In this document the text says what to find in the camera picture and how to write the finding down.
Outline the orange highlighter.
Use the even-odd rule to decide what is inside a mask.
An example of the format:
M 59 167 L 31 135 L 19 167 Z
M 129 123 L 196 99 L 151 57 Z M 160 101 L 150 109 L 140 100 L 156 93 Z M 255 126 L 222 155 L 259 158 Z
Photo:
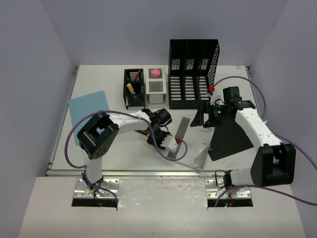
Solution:
M 132 95 L 136 94 L 136 92 L 135 92 L 135 90 L 134 90 L 134 88 L 133 88 L 131 83 L 128 83 L 126 86 L 127 86 L 128 90 L 129 90 L 130 94 L 132 94 Z

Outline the pink glue bottle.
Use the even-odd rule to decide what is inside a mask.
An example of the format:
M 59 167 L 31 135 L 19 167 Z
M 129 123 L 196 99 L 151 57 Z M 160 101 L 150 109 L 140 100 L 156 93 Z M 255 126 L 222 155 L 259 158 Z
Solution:
M 161 78 L 161 69 L 155 68 L 152 70 L 152 78 Z

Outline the yellow highlighter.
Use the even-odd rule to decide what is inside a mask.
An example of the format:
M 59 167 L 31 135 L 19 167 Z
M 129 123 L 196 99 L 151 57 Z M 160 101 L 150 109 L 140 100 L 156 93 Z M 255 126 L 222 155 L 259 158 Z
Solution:
M 141 140 L 147 142 L 148 139 L 149 139 L 149 135 L 148 135 L 148 134 L 147 134 L 147 135 L 140 134 L 140 135 L 139 135 L 139 138 L 140 138 Z

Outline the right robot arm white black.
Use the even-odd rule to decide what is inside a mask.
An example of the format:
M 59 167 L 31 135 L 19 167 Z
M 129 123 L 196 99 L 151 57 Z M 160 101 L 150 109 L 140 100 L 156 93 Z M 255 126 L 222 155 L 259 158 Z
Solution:
M 191 127 L 213 127 L 213 161 L 250 148 L 256 151 L 252 164 L 245 169 L 225 171 L 221 190 L 232 195 L 240 185 L 266 187 L 291 184 L 294 180 L 296 149 L 277 138 L 259 116 L 250 100 L 243 100 L 239 88 L 223 90 L 224 103 L 199 101 Z

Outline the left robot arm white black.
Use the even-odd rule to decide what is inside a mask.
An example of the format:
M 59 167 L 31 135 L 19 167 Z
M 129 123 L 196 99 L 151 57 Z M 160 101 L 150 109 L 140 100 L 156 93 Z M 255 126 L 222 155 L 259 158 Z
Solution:
M 175 137 L 162 126 L 172 122 L 166 109 L 152 112 L 142 109 L 135 113 L 108 113 L 99 111 L 79 130 L 79 146 L 87 153 L 88 160 L 82 174 L 85 188 L 92 195 L 102 191 L 102 157 L 108 152 L 116 136 L 127 132 L 146 130 L 146 142 L 159 149 L 175 152 L 178 148 Z

